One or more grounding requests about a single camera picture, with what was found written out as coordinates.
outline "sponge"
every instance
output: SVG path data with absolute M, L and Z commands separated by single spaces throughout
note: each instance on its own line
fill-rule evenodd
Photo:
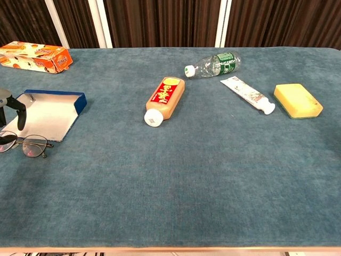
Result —
M 323 110 L 302 84 L 278 84 L 274 96 L 293 119 L 317 117 Z

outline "white bottle cap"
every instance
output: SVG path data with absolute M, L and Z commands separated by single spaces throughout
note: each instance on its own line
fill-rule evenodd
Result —
M 194 66 L 189 65 L 185 67 L 185 75 L 186 77 L 192 77 L 196 74 L 196 69 Z
M 162 113 L 154 108 L 148 109 L 144 115 L 144 121 L 152 127 L 158 127 L 163 120 Z
M 276 107 L 276 105 L 274 103 L 269 102 L 268 98 L 260 99 L 259 102 L 257 103 L 257 106 L 266 115 L 271 114 Z

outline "green label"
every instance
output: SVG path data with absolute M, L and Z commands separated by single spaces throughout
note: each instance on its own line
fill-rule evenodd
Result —
M 231 52 L 221 53 L 217 56 L 220 62 L 219 75 L 234 71 L 234 68 L 236 66 L 236 59 Z

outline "glasses frame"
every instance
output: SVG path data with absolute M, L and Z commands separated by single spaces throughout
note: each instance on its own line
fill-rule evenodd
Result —
M 46 155 L 46 153 L 45 153 L 46 148 L 53 148 L 53 147 L 54 147 L 53 144 L 50 144 L 50 143 L 48 142 L 48 139 L 47 139 L 47 138 L 45 138 L 44 136 L 41 136 L 41 135 L 30 134 L 30 135 L 27 135 L 26 137 L 22 138 L 22 137 L 18 137 L 18 135 L 16 135 L 16 134 L 15 134 L 14 132 L 12 132 L 12 131 L 0 131 L 0 133 L 5 133 L 5 132 L 8 132 L 9 134 L 14 134 L 17 138 L 16 138 L 15 140 L 13 140 L 14 143 L 13 143 L 13 141 L 10 142 L 10 143 L 12 143 L 12 145 L 11 145 L 8 149 L 6 149 L 6 150 L 4 150 L 4 151 L 2 151 L 2 152 L 0 152 L 0 153 L 7 152 L 7 151 L 9 151 L 11 148 L 16 148 L 16 147 L 17 147 L 16 145 L 18 145 L 18 144 L 22 144 L 22 145 L 28 144 L 28 145 L 38 146 L 38 147 L 39 147 L 39 146 L 45 146 L 45 147 L 44 147 L 44 149 L 42 150 L 42 152 L 41 152 L 39 155 L 37 155 L 37 156 L 28 156 L 28 155 L 26 155 L 25 152 L 23 151 L 23 147 L 21 147 L 21 148 L 22 148 L 22 151 L 23 151 L 23 154 L 24 154 L 25 156 L 30 157 L 30 158 L 36 158 L 36 157 L 39 157 L 39 156 L 42 155 L 43 158 L 46 158 L 46 157 L 47 157 L 47 155 Z M 41 137 L 41 138 L 43 138 L 43 139 L 46 140 L 46 144 L 45 144 L 45 143 L 35 143 L 35 142 L 25 142 L 25 140 L 27 139 L 27 137 L 30 137 L 30 136 Z

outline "cardboard box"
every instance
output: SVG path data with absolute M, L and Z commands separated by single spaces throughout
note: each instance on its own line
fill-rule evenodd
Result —
M 15 117 L 2 130 L 21 138 L 35 134 L 57 142 L 63 140 L 87 104 L 82 92 L 26 90 L 17 100 L 26 106 L 24 129 L 18 130 Z
M 0 47 L 0 63 L 4 67 L 56 74 L 68 69 L 72 58 L 61 46 L 13 41 Z

